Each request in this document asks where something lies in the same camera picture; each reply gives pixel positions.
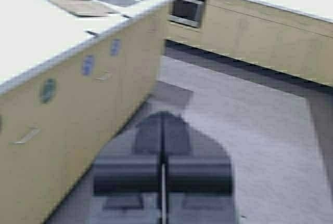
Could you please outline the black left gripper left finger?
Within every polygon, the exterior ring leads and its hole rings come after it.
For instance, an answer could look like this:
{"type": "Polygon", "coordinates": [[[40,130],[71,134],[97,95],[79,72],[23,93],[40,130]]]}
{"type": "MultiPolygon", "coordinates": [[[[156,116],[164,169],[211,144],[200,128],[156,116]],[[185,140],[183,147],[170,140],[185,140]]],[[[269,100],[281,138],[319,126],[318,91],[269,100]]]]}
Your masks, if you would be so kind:
{"type": "Polygon", "coordinates": [[[162,114],[106,144],[93,164],[88,223],[161,222],[162,114]]]}

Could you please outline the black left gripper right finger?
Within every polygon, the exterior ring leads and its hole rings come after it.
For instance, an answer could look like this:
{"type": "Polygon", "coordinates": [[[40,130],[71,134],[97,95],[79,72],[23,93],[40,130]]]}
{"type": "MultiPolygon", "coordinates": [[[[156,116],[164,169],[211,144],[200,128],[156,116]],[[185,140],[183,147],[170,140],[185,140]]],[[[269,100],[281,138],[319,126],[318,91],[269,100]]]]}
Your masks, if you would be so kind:
{"type": "Polygon", "coordinates": [[[168,223],[238,223],[232,161],[216,140],[165,112],[168,223]]]}

